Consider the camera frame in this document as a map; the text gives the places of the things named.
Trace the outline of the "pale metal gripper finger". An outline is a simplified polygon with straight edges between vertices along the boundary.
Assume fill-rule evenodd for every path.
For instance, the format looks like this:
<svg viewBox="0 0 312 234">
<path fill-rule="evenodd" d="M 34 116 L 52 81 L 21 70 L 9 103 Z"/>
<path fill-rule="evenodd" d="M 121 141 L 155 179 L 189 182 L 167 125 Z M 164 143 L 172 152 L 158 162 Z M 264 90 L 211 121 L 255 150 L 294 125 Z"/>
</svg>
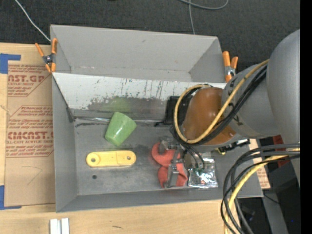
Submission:
<svg viewBox="0 0 312 234">
<path fill-rule="evenodd" d="M 169 164 L 165 188 L 171 188 L 176 186 L 176 182 L 179 176 L 179 171 L 177 169 L 177 164 L 179 163 L 178 155 L 179 153 L 174 153 L 173 159 Z"/>
<path fill-rule="evenodd" d="M 179 147 L 178 141 L 173 137 L 166 137 L 160 140 L 159 153 L 163 154 L 167 150 L 176 150 Z"/>
</svg>

